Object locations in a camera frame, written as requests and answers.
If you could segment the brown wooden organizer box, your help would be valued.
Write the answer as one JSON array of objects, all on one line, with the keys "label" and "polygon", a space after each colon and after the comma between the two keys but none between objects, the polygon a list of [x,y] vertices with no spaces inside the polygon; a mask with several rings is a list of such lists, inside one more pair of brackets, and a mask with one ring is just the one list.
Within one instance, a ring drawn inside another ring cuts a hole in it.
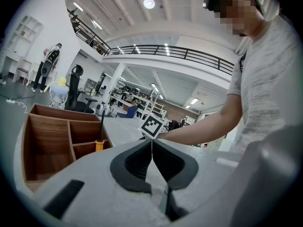
[{"label": "brown wooden organizer box", "polygon": [[95,141],[113,145],[105,125],[94,114],[34,104],[27,116],[21,143],[25,186],[31,193],[79,158],[96,151]]}]

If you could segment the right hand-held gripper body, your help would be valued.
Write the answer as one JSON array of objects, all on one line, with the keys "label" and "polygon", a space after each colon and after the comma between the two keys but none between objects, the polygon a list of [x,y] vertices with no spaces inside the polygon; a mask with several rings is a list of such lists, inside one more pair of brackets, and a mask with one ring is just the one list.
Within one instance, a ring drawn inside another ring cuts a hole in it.
[{"label": "right hand-held gripper body", "polygon": [[165,121],[163,121],[161,118],[154,114],[148,114],[139,129],[150,139],[156,139],[164,124]]}]

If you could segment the blue chair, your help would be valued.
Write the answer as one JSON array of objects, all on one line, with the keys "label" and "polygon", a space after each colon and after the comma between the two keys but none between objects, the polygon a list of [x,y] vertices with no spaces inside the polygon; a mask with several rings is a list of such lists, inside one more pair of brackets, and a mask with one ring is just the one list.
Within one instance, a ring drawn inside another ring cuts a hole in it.
[{"label": "blue chair", "polygon": [[117,113],[116,116],[119,118],[127,118],[127,119],[132,119],[134,118],[136,112],[138,110],[137,106],[131,106],[127,108],[127,113]]}]

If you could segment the black railing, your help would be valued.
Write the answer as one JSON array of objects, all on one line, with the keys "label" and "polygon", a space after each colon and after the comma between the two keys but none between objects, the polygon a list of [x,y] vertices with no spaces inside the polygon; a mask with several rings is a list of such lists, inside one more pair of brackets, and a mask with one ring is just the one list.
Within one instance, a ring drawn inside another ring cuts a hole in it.
[{"label": "black railing", "polygon": [[234,67],[233,63],[205,52],[184,47],[143,44],[122,47],[117,46],[115,48],[111,48],[95,32],[93,32],[92,29],[84,24],[82,20],[80,20],[78,16],[74,14],[74,11],[68,11],[68,15],[74,28],[75,35],[102,56],[124,54],[170,56],[173,58],[196,62],[204,66],[217,69],[228,75],[232,74]]}]

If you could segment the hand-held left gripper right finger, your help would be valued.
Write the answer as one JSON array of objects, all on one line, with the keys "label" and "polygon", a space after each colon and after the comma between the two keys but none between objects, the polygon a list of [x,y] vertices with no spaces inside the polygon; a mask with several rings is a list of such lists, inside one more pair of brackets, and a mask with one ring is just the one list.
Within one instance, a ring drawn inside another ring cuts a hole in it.
[{"label": "hand-held left gripper right finger", "polygon": [[172,221],[206,202],[231,176],[239,154],[153,140],[152,156],[165,180],[160,210]]}]

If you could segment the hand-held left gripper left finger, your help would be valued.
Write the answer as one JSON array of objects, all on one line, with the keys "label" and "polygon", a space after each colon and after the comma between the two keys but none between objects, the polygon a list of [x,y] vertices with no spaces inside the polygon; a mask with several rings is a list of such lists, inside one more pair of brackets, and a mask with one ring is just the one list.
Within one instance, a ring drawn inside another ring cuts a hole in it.
[{"label": "hand-held left gripper left finger", "polygon": [[44,208],[70,180],[83,187],[61,220],[74,227],[163,227],[169,219],[148,193],[129,192],[116,183],[110,172],[115,156],[129,150],[127,143],[88,154],[49,178],[36,192],[35,201]]}]

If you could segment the person's right forearm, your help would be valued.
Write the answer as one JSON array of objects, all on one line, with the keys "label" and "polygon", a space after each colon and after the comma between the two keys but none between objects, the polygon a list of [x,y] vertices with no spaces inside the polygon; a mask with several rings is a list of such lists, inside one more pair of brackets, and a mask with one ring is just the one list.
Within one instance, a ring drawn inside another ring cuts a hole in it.
[{"label": "person's right forearm", "polygon": [[192,125],[160,133],[157,138],[184,145],[211,142],[232,131],[241,117],[241,110],[222,108]]}]

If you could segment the black office chair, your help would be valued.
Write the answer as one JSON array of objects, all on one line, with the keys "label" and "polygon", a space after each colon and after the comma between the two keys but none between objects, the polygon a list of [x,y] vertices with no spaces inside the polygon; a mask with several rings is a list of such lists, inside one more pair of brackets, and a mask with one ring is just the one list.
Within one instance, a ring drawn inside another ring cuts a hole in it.
[{"label": "black office chair", "polygon": [[80,65],[76,65],[71,70],[70,82],[69,82],[69,93],[65,103],[65,110],[76,111],[81,113],[93,114],[94,110],[90,108],[92,102],[97,102],[96,99],[86,98],[87,103],[78,101],[79,95],[82,93],[78,90],[80,82],[80,76],[83,74],[83,68]]}]

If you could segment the person's grey striped shirt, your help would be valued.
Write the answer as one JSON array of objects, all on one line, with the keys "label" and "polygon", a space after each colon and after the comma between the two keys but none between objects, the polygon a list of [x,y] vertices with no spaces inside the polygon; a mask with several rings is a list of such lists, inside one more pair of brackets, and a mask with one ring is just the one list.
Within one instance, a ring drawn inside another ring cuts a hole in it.
[{"label": "person's grey striped shirt", "polygon": [[272,90],[303,52],[300,37],[285,16],[275,16],[234,66],[227,94],[241,97],[243,128],[230,151],[244,153],[254,141],[286,123]]}]

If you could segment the orange-handled screwdriver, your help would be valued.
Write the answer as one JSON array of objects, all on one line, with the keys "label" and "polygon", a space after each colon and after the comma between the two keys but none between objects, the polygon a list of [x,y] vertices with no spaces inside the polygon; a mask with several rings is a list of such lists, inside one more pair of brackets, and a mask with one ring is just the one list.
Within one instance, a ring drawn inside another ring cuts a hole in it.
[{"label": "orange-handled screwdriver", "polygon": [[104,140],[102,139],[102,129],[103,129],[104,115],[105,115],[105,109],[103,109],[103,112],[102,112],[102,115],[101,115],[99,136],[98,136],[98,139],[95,140],[96,152],[97,151],[102,151],[104,149]]}]

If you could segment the white workbench with equipment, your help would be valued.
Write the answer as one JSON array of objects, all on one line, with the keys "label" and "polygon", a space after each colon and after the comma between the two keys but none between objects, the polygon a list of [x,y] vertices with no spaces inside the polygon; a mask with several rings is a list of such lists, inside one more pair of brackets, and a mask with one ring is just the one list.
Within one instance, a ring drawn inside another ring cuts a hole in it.
[{"label": "white workbench with equipment", "polygon": [[167,111],[163,104],[157,102],[158,99],[163,99],[163,97],[156,87],[151,92],[144,93],[142,89],[137,87],[123,86],[114,89],[110,96],[110,104],[116,104],[126,112],[128,108],[136,106],[135,116],[140,119],[145,119],[150,113],[164,119]]}]

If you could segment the white shelf unit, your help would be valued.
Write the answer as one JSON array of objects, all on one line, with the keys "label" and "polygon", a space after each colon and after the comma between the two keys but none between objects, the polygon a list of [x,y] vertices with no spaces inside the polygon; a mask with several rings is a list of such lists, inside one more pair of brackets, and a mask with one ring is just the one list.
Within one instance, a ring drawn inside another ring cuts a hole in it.
[{"label": "white shelf unit", "polygon": [[17,68],[26,61],[31,47],[43,30],[44,25],[32,16],[26,15],[18,21],[17,26],[8,39],[4,41],[4,47],[0,50],[0,75],[6,77],[9,73],[15,73]]}]

